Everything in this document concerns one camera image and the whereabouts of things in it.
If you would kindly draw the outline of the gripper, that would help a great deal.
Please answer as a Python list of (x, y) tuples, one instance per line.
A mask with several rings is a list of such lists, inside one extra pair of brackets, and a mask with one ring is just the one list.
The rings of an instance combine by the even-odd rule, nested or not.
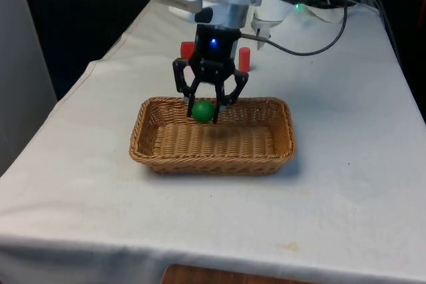
[[(227, 107), (237, 101), (248, 82), (249, 74), (235, 69), (234, 44), (240, 38), (239, 29), (220, 29), (211, 25), (197, 25), (194, 51), (188, 60), (177, 58), (172, 63), (176, 89), (188, 101), (187, 117), (192, 116), (196, 90), (200, 82), (214, 84), (216, 91), (216, 106), (213, 123), (218, 121), (222, 107)], [(188, 86), (184, 69), (192, 69), (194, 79)], [(225, 94), (224, 82), (234, 76), (236, 86), (230, 94)]]

